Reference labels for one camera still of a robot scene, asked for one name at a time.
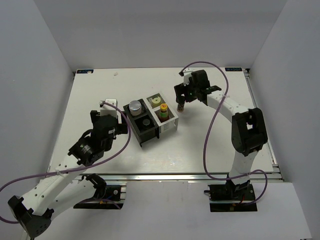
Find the dark spice jar black cap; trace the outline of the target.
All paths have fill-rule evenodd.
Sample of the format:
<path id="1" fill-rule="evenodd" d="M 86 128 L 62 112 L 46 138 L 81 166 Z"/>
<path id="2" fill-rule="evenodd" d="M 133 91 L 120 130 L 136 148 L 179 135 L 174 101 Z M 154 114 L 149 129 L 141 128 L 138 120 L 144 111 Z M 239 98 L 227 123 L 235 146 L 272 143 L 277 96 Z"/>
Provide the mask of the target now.
<path id="1" fill-rule="evenodd" d="M 151 121 L 149 120 L 149 119 L 144 119 L 143 121 L 142 121 L 142 127 L 144 128 L 144 129 L 149 129 L 150 127 L 152 127 L 152 125 L 151 125 Z"/>

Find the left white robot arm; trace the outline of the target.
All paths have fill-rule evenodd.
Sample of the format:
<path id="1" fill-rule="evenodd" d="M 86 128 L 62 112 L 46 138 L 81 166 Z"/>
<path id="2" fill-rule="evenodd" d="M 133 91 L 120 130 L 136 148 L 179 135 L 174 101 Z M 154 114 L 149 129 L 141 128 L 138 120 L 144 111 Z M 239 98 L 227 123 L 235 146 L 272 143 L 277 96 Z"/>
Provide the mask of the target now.
<path id="1" fill-rule="evenodd" d="M 140 143 L 176 129 L 179 118 L 160 94 L 133 100 L 123 108 L 115 98 L 99 103 L 99 110 L 90 112 L 92 127 L 85 131 L 67 151 L 65 158 L 52 172 L 22 196 L 12 196 L 8 206 L 18 224 L 34 239 L 43 234 L 52 220 L 81 202 L 112 198 L 112 190 L 95 173 L 84 177 L 72 189 L 68 185 L 86 170 L 107 162 L 104 154 L 112 149 L 119 135 L 136 136 Z"/>

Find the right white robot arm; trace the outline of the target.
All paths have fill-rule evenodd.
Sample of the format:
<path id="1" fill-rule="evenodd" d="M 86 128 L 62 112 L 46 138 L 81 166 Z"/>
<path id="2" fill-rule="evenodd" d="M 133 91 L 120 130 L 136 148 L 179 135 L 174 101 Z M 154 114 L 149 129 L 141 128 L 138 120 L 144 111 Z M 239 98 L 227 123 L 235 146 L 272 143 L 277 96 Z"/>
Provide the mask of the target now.
<path id="1" fill-rule="evenodd" d="M 231 123 L 231 143 L 235 153 L 225 192 L 229 198 L 236 200 L 249 186 L 254 159 L 268 141 L 263 113 L 257 107 L 248 108 L 237 103 L 220 87 L 211 86 L 205 70 L 185 71 L 181 75 L 186 103 L 198 100 Z"/>

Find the cream squeeze bottle yellow top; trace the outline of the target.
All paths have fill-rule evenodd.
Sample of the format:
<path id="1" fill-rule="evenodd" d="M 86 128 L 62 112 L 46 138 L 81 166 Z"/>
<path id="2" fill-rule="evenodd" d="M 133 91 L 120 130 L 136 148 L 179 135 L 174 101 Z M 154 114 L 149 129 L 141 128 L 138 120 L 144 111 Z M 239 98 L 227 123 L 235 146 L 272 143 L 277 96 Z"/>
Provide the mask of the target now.
<path id="1" fill-rule="evenodd" d="M 162 101 L 161 97 L 157 96 L 157 97 L 152 99 L 152 104 L 155 105 L 155 106 L 158 106 L 158 105 L 161 104 L 161 101 Z"/>

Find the red sauce bottle green label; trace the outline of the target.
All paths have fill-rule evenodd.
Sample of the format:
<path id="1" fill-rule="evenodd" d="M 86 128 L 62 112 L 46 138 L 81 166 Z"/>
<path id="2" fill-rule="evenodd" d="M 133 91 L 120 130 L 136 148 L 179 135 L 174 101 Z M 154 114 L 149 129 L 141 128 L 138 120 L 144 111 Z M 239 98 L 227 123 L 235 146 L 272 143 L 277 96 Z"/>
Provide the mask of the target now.
<path id="1" fill-rule="evenodd" d="M 162 103 L 160 105 L 159 110 L 159 120 L 161 123 L 167 121 L 170 118 L 169 112 L 168 112 L 168 105 L 166 103 Z"/>

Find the spice jar with brown label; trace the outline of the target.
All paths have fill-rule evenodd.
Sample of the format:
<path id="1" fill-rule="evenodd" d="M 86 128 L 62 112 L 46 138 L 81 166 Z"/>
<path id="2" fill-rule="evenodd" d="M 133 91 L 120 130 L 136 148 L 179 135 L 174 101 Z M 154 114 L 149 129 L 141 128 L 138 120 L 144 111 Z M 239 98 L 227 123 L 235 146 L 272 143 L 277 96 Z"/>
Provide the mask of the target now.
<path id="1" fill-rule="evenodd" d="M 180 101 L 177 103 L 177 111 L 179 113 L 182 113 L 184 111 L 184 108 L 185 108 L 185 102 L 184 101 Z"/>

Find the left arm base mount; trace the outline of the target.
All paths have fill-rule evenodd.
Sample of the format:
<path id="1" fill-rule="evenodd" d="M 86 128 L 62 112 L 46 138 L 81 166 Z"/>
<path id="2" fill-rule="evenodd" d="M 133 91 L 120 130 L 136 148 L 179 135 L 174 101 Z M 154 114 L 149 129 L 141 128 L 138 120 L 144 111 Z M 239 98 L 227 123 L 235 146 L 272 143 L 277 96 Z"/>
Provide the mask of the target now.
<path id="1" fill-rule="evenodd" d="M 73 206 L 85 210 L 121 210 L 126 198 L 127 185 L 124 182 L 107 182 L 104 191 L 92 198 L 82 200 Z"/>

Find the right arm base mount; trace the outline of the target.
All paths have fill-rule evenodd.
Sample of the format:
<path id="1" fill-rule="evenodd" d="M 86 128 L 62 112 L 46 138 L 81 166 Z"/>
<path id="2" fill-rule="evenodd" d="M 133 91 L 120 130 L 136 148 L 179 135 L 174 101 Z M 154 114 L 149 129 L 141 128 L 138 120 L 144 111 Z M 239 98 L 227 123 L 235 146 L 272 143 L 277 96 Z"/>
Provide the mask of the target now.
<path id="1" fill-rule="evenodd" d="M 252 184 L 237 192 L 232 192 L 226 184 L 211 184 L 203 193 L 209 197 L 209 207 L 212 213 L 258 211 Z"/>

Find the silver lid spice jar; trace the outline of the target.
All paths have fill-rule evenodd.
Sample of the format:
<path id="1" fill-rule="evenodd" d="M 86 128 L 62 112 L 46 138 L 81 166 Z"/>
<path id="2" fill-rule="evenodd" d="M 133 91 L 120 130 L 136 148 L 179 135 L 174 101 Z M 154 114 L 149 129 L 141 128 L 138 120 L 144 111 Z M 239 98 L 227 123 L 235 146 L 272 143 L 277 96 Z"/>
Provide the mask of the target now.
<path id="1" fill-rule="evenodd" d="M 128 108 L 133 117 L 136 117 L 142 113 L 142 104 L 138 100 L 131 101 Z"/>

